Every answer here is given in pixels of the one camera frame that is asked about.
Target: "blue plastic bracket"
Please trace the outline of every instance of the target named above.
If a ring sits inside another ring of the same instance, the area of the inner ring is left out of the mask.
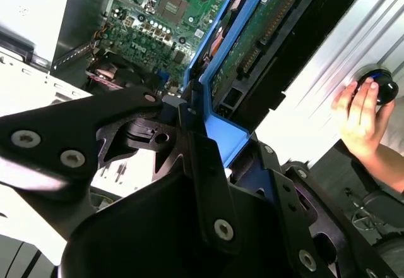
[[[207,38],[202,43],[201,48],[195,55],[193,61],[191,62],[190,67],[186,71],[185,84],[189,81],[189,70],[193,67],[198,56],[201,54],[202,49],[204,48],[204,46],[208,41],[208,38],[212,35],[216,25],[220,21],[220,17],[225,13],[225,8],[227,7],[229,2],[230,0],[226,0],[222,10],[218,15],[218,18],[215,20],[213,24],[214,26],[212,26],[210,32],[207,35]],[[216,72],[222,65],[222,62],[226,58],[227,54],[230,52],[232,46],[239,37],[242,29],[244,28],[244,25],[250,19],[251,15],[253,14],[259,2],[260,0],[246,0],[239,15],[235,19],[231,29],[227,33],[219,50],[217,51],[216,56],[212,59],[206,71],[199,79],[199,81],[204,86],[204,94],[205,94],[204,114],[205,114],[206,130],[208,132],[208,136],[217,142],[219,146],[220,155],[222,157],[223,165],[225,167],[229,166],[234,157],[240,152],[243,146],[247,143],[250,134],[248,133],[247,130],[237,126],[236,124],[230,122],[229,120],[226,120],[223,117],[220,117],[219,115],[213,112],[211,102],[210,82],[212,77],[216,74]]]

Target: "black knob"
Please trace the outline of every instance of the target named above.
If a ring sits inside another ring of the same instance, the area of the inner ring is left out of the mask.
[[[373,68],[370,71],[368,69],[358,80],[358,88],[360,88],[368,77],[372,77],[379,85],[379,93],[377,95],[377,104],[379,106],[383,106],[397,97],[398,85],[393,81],[391,73],[387,69],[380,67]]]

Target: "screw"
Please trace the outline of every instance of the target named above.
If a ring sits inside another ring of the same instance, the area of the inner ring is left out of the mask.
[[[230,241],[234,237],[233,227],[226,220],[217,219],[215,221],[215,232],[220,239]]]
[[[299,251],[299,259],[300,262],[310,271],[315,272],[317,269],[316,261],[310,255],[308,251],[300,250]]]
[[[75,169],[86,162],[86,157],[77,150],[66,150],[61,154],[61,162],[65,166]]]
[[[266,152],[267,153],[269,153],[269,154],[273,154],[273,149],[272,148],[270,148],[269,146],[267,146],[267,145],[265,145],[265,150],[266,150]]]
[[[366,274],[369,278],[377,278],[377,275],[371,269],[366,269]]]
[[[156,97],[154,97],[154,96],[152,96],[152,95],[146,94],[146,95],[145,95],[145,98],[146,98],[147,101],[156,102]]]
[[[40,144],[41,138],[34,131],[21,130],[11,135],[11,142],[17,147],[32,148]]]
[[[195,111],[194,109],[188,107],[188,111],[189,111],[191,114],[196,115],[196,111]]]
[[[307,174],[302,171],[301,169],[297,170],[297,173],[303,178],[303,179],[307,179]]]

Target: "motherboard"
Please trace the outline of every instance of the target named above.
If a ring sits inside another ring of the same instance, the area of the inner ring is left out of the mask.
[[[224,0],[111,0],[101,46],[156,73],[180,94]]]
[[[227,82],[234,78],[242,80],[248,77],[249,70],[276,35],[276,29],[280,27],[294,2],[295,0],[261,0],[229,56],[212,78],[210,83],[212,99],[223,94],[220,92],[227,89]]]

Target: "finger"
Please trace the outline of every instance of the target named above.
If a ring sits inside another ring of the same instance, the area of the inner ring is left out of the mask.
[[[376,132],[378,135],[383,136],[386,131],[387,124],[389,122],[389,118],[391,113],[394,110],[395,102],[391,101],[387,103],[385,106],[382,106],[376,115]]]
[[[338,103],[335,106],[335,118],[340,124],[345,123],[348,120],[348,110],[349,105],[352,100],[352,94],[355,92],[357,82],[352,82],[346,89],[341,93],[338,98]]]
[[[362,115],[362,108],[365,103],[367,92],[371,87],[373,78],[368,77],[366,81],[360,86],[359,91],[353,98],[351,108],[349,110],[348,125],[356,127],[360,125],[360,116]]]
[[[333,111],[336,111],[336,109],[338,108],[338,103],[340,102],[343,92],[344,92],[344,90],[342,92],[339,92],[338,95],[335,97],[335,99],[333,101],[333,105],[331,106]]]
[[[367,95],[360,115],[360,125],[366,133],[372,134],[375,131],[376,122],[376,106],[377,106],[377,93],[379,92],[379,85],[376,82],[371,83],[371,87],[367,91]]]

